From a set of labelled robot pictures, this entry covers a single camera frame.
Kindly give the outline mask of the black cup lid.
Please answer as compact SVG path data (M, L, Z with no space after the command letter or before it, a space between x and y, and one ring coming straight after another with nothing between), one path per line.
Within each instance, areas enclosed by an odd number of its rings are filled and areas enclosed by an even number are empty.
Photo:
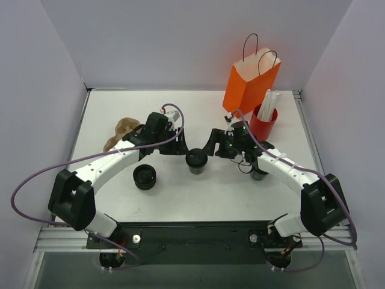
M188 151L185 161L190 168L201 169L208 162L208 156L202 149L194 148Z

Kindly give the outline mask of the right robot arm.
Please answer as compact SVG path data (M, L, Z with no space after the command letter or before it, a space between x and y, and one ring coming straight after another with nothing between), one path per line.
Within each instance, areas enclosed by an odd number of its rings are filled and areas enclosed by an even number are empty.
M304 232L319 237L346 219L348 210L337 177L308 172L267 141L256 143L242 122L227 131L213 129L203 151L226 159L242 155L255 179L272 175L299 196L299 212L285 213L267 226L267 240L275 246Z

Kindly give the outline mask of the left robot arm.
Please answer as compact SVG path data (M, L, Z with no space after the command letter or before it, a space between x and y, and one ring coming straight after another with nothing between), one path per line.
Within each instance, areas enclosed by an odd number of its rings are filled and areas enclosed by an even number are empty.
M169 153L181 146L182 128L175 123L183 119L180 112L151 113L146 123L122 128L116 144L102 157L71 172L63 169L55 178L48 209L76 231L98 233L108 247L121 243L118 223L96 209L96 193L113 177L141 161L155 149Z

